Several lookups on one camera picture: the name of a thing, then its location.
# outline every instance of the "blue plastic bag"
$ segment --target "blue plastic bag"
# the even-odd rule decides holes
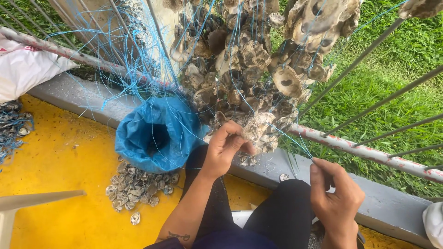
[[[137,168],[167,172],[183,166],[208,130],[182,100],[151,98],[118,125],[115,151]]]

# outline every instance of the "black pants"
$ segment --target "black pants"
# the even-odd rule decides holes
[[[207,145],[195,149],[186,162],[183,196],[197,176],[206,157]],[[314,212],[310,201],[311,187],[301,180],[286,180],[249,217],[243,229],[259,233],[280,249],[306,249]],[[232,218],[223,177],[212,186],[196,240],[212,232],[240,229]]]

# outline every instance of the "hand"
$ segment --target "hand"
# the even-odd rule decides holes
[[[354,221],[365,193],[338,163],[313,158],[311,164],[311,204],[315,215],[325,226],[334,248],[356,247],[358,225]],[[327,193],[325,178],[332,177],[335,192]]]
[[[242,130],[239,124],[229,120],[215,132],[209,142],[208,153],[200,170],[202,174],[215,180],[228,172],[237,151],[250,155],[255,153],[253,144],[241,137]]]

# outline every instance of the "person's left hand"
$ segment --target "person's left hand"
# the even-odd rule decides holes
[[[255,154],[253,144],[241,136],[242,130],[239,124],[229,120],[215,132],[209,142],[206,159],[200,171],[204,176],[215,180],[226,174],[235,153],[239,150],[250,155]]]

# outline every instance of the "white sack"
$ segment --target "white sack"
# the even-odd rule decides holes
[[[0,103],[15,100],[55,75],[78,67],[73,61],[0,34]]]
[[[443,202],[433,203],[425,209],[423,224],[432,245],[443,249]]]

